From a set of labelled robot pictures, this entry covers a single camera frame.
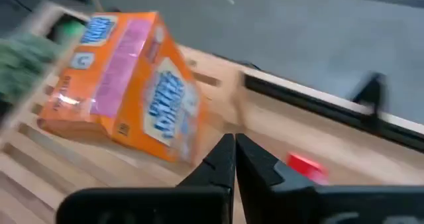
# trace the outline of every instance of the gray floor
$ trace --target gray floor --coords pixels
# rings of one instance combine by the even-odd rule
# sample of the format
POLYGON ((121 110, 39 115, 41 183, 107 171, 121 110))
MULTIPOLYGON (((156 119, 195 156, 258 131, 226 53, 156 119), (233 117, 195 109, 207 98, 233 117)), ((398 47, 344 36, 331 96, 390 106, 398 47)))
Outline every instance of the gray floor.
MULTIPOLYGON (((40 0, 23 1, 34 7, 40 0)), ((158 10, 182 44, 340 97, 350 97, 369 71, 381 72, 386 110, 424 123, 424 9, 369 0, 101 1, 122 11, 158 10)))

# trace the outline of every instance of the box logo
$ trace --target box logo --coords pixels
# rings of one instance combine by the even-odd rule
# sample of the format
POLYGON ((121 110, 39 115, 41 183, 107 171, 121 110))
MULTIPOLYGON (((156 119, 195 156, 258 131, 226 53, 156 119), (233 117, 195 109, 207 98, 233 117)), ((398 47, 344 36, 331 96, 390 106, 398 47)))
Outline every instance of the box logo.
POLYGON ((185 85, 180 71, 169 58, 163 59, 157 67, 144 95, 144 132, 170 146, 182 124, 185 85))
POLYGON ((111 15, 94 16, 88 22, 87 30, 81 39, 84 46, 102 46, 117 24, 117 17, 111 15))
POLYGON ((94 53, 92 52, 76 52, 71 59, 71 68, 79 70, 87 70, 94 62, 94 53))

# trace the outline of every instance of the orange box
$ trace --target orange box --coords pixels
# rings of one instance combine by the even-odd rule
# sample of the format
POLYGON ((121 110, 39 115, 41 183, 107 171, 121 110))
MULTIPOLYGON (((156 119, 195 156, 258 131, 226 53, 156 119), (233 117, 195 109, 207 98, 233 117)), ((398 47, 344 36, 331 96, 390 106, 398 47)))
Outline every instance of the orange box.
POLYGON ((158 13, 97 13, 38 124, 68 139, 192 161, 204 106, 158 13))

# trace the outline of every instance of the wooden platform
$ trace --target wooden platform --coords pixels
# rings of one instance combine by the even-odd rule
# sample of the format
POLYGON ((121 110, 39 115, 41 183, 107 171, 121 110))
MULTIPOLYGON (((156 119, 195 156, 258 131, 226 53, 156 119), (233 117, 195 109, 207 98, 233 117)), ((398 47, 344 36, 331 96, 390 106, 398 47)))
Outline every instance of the wooden platform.
MULTIPOLYGON (((45 3, 24 28, 43 35, 63 13, 88 17, 45 3)), ((199 164, 223 133, 244 132, 273 155, 288 151, 324 165, 331 184, 424 184, 424 154, 276 101, 242 86, 243 74, 284 85, 349 109, 363 107, 210 54, 181 46, 210 104, 199 164)), ((166 163, 125 148, 102 148, 40 130, 37 114, 58 81, 72 49, 15 109, 0 134, 0 223, 54 223, 68 194, 88 187, 175 186, 195 167, 166 163)), ((423 126, 387 115, 416 131, 423 126)), ((238 190, 233 223, 245 223, 238 190)))

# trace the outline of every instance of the red object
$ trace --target red object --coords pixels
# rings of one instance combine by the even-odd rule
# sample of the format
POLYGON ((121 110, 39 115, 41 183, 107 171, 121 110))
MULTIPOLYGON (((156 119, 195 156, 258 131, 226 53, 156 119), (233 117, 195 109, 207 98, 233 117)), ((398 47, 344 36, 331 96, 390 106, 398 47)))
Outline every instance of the red object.
POLYGON ((329 183, 326 169, 317 162, 289 153, 287 165, 318 184, 329 183))

